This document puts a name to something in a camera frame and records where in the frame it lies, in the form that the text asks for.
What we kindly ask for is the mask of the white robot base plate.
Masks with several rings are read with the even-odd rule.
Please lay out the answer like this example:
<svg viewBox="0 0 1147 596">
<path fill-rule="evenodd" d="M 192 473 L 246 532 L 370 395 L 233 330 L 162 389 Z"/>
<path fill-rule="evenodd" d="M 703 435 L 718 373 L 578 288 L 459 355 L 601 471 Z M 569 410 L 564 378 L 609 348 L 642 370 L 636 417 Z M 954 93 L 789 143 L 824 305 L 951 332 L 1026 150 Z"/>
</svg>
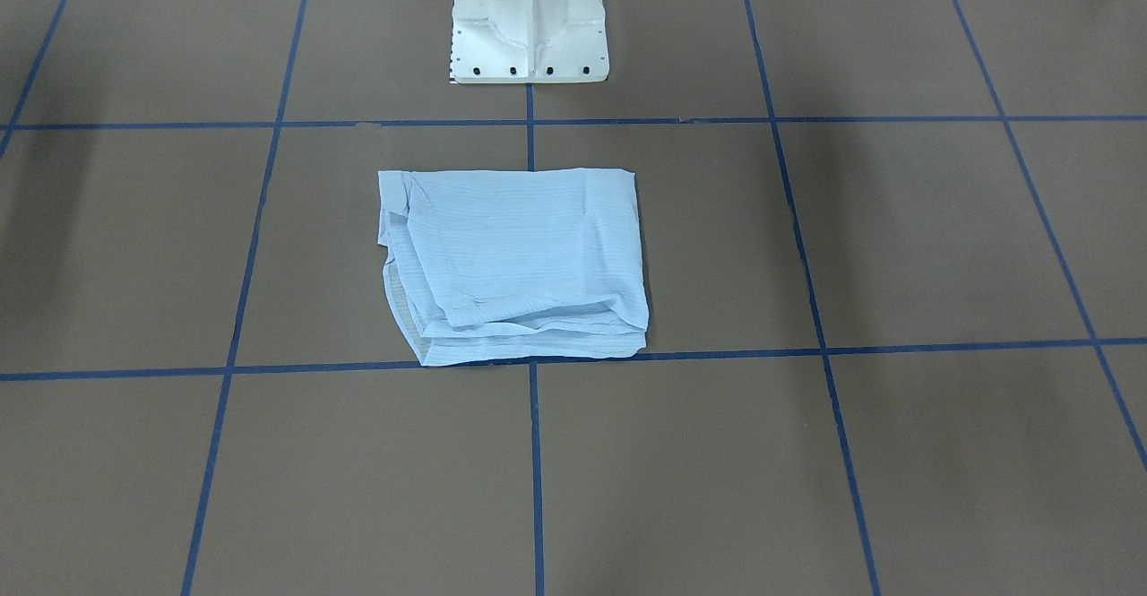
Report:
<svg viewBox="0 0 1147 596">
<path fill-rule="evenodd" d="M 604 0 L 453 0 L 454 84 L 595 84 L 610 73 Z"/>
</svg>

